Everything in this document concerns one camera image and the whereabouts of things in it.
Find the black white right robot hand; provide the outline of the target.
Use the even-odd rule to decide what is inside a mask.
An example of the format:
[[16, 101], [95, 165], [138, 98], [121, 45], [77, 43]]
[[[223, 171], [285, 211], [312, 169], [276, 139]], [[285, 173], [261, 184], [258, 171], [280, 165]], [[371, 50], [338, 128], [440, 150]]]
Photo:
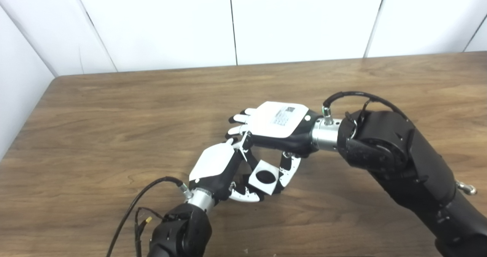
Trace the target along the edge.
[[323, 122], [322, 115], [297, 103], [264, 102], [229, 118], [239, 123], [225, 135], [227, 139], [242, 136], [242, 149], [253, 146], [282, 152], [278, 168], [264, 161], [249, 176], [249, 187], [264, 194], [280, 193], [289, 184], [302, 158], [319, 150], [313, 133]]

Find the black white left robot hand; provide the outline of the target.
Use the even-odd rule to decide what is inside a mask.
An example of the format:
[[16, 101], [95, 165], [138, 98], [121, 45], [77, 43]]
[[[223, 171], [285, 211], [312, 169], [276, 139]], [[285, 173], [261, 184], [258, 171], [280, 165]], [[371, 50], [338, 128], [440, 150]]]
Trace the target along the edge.
[[249, 175], [244, 175], [242, 183], [234, 183], [240, 164], [247, 162], [252, 170], [258, 161], [250, 149], [240, 151], [241, 143], [231, 138], [223, 143], [205, 149], [189, 175], [191, 191], [204, 190], [213, 200], [214, 205], [228, 199], [246, 203], [258, 203], [264, 200], [264, 194], [249, 187]]

